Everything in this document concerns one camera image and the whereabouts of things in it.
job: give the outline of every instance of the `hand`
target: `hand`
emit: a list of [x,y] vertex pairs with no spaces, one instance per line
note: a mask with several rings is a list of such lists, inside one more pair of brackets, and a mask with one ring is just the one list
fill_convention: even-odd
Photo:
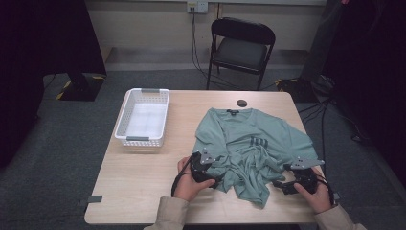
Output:
[[[183,167],[188,163],[189,157],[185,157],[178,162],[178,172],[180,173]],[[173,197],[185,199],[187,201],[192,201],[196,198],[197,194],[200,190],[209,188],[210,186],[215,184],[214,179],[206,180],[201,183],[197,183],[194,181],[192,175],[190,174],[191,168],[186,167],[182,175],[179,179],[177,187],[175,189],[175,193]]]
[[[312,168],[314,173],[322,175],[318,170]],[[295,183],[293,185],[295,189],[301,194],[307,203],[313,209],[316,214],[323,213],[332,208],[329,200],[328,188],[323,183],[317,183],[316,193],[309,193],[301,184]]]

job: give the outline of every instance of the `wooden table top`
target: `wooden table top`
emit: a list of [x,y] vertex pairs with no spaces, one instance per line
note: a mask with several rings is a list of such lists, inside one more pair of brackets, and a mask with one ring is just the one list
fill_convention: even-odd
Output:
[[[159,199],[170,196],[177,175],[177,162],[192,153],[195,132],[211,108],[256,108],[285,119],[305,132],[298,111],[288,93],[252,91],[171,90],[164,144],[161,148],[125,147],[114,137],[108,145],[92,196],[102,202],[89,203],[85,220],[90,224],[150,224],[155,222]],[[293,180],[285,172],[286,181]],[[263,209],[227,194],[206,189],[191,203],[186,223],[300,223],[314,222],[313,212],[300,195],[284,195],[268,184],[270,196]]]

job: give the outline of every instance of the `black controller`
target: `black controller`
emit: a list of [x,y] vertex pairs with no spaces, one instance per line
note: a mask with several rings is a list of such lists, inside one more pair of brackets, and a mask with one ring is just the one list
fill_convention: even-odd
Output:
[[[207,169],[212,165],[214,161],[215,159],[207,153],[206,149],[203,150],[203,154],[200,153],[200,151],[194,152],[189,158],[189,161],[183,167],[182,171],[175,177],[175,180],[172,184],[171,195],[174,195],[180,177],[182,177],[182,175],[186,173],[190,173],[193,179],[198,183],[209,179],[214,179],[215,184],[210,186],[210,188],[215,189],[218,185],[219,179],[206,174]],[[191,172],[184,172],[189,164],[191,164]]]
[[203,152],[203,154],[201,154],[199,151],[197,151],[191,156],[191,172],[193,179],[199,183],[205,180],[214,179],[215,184],[210,188],[215,189],[218,185],[217,178],[206,174],[207,169],[214,161],[215,160],[207,152]]
[[293,187],[294,183],[301,184],[309,193],[314,194],[316,193],[317,183],[320,180],[317,178],[316,173],[314,173],[311,167],[323,164],[325,164],[324,161],[301,159],[298,157],[291,165],[283,165],[285,170],[294,173],[295,180],[286,183],[274,180],[272,181],[272,184],[274,184],[276,188],[282,189],[285,195],[293,195],[298,192],[295,187]]

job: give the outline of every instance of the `gray carpet floor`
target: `gray carpet floor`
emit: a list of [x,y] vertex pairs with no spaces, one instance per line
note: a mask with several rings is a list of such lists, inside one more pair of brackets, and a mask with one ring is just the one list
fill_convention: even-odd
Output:
[[[299,70],[268,70],[262,89],[276,91],[276,79],[298,77]],[[246,77],[222,71],[226,81],[255,88]],[[92,194],[125,91],[135,87],[203,90],[197,70],[109,72],[94,102],[56,100],[66,75],[44,78],[46,88],[39,120],[8,167],[0,171],[0,229],[142,229],[142,226],[98,226],[85,223],[79,199]],[[230,89],[212,84],[212,89]],[[296,103],[298,110],[314,103]],[[301,113],[305,118],[310,109]],[[304,119],[305,129],[322,158],[321,113]],[[341,204],[368,229],[406,227],[404,188],[374,146],[350,139],[354,125],[331,104],[325,115],[327,180],[340,193]],[[280,229],[250,225],[246,229]],[[221,226],[206,229],[225,229]],[[314,224],[301,225],[315,229]]]

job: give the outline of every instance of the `shirt sleeve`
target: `shirt sleeve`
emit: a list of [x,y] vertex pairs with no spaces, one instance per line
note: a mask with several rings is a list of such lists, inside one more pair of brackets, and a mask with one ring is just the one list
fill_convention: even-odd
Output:
[[354,224],[347,212],[341,205],[338,205],[328,211],[316,215],[317,223],[320,229],[343,229],[343,230],[366,230],[362,224]]
[[209,109],[200,121],[195,132],[195,137],[196,142],[193,151],[202,151],[204,148],[207,148],[208,152],[213,157],[227,155],[227,143],[224,137],[223,128],[221,127],[220,122],[215,118],[211,109]]
[[189,202],[184,199],[161,197],[155,223],[144,230],[181,230],[188,208]]

